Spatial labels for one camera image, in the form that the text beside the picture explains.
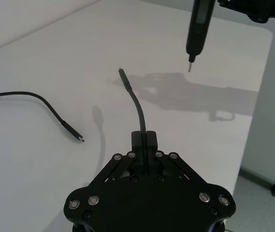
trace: gray floor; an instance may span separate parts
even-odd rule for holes
[[[233,232],[275,232],[275,197],[270,190],[239,176],[234,192],[236,213],[226,223]]]

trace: black cable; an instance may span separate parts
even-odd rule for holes
[[[76,139],[83,141],[83,137],[80,133],[78,133],[76,130],[74,130],[66,121],[64,121],[60,115],[55,111],[55,109],[51,106],[51,104],[49,104],[48,101],[46,101],[45,98],[43,98],[42,96],[35,94],[35,93],[31,93],[31,92],[25,92],[25,91],[14,91],[14,92],[3,92],[0,93],[0,97],[2,96],[9,96],[9,95],[29,95],[29,96],[33,96],[36,97],[38,99],[40,99],[42,102],[45,103],[45,105],[48,107],[48,109],[54,114],[54,116],[57,118],[57,120],[62,124],[62,126],[68,130],[69,133],[71,133]]]
[[[119,75],[120,75],[120,78],[122,80],[124,87],[126,88],[127,92],[131,96],[131,98],[136,106],[136,109],[137,109],[137,113],[138,113],[138,117],[139,117],[139,125],[141,128],[141,135],[142,135],[143,160],[144,160],[145,168],[148,169],[148,158],[147,158],[147,149],[146,149],[146,147],[147,147],[147,144],[146,144],[146,123],[145,123],[143,109],[142,109],[136,95],[134,94],[132,87],[130,85],[130,82],[122,68],[119,68]]]

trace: white table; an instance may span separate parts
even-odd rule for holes
[[[159,149],[233,192],[272,36],[214,18],[187,73],[189,19],[103,0],[0,49],[0,92],[41,94],[85,139],[76,142],[36,99],[0,99],[0,231],[71,231],[62,214],[68,194],[130,150],[138,116],[118,67]]]

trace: white wall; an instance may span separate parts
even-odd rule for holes
[[[0,0],[0,47],[98,0]]]
[[[187,11],[192,11],[193,5],[193,0],[143,1]],[[275,183],[275,18],[271,18],[266,24],[254,23],[245,14],[222,8],[217,3],[213,16],[265,28],[273,34],[273,41],[253,114],[242,167]]]

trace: metal tip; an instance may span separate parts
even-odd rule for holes
[[[191,71],[191,68],[192,68],[192,63],[190,62],[190,63],[189,63],[189,71],[188,71],[188,72]]]

